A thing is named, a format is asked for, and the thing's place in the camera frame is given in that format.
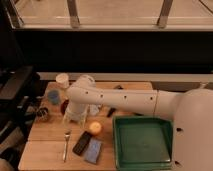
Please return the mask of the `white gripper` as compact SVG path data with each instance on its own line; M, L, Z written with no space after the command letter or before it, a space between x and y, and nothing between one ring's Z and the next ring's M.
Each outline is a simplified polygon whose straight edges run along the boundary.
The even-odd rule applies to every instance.
M67 125L70 122L78 124L81 128L85 127L87 105L69 101L63 117L63 123Z

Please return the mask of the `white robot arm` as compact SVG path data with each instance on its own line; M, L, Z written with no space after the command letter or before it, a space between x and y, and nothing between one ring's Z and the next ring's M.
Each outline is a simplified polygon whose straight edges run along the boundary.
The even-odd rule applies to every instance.
M162 90L101 89L89 75L66 89L65 115L80 115L89 104L103 104L134 113L171 120L172 171L213 171L213 90L185 93Z

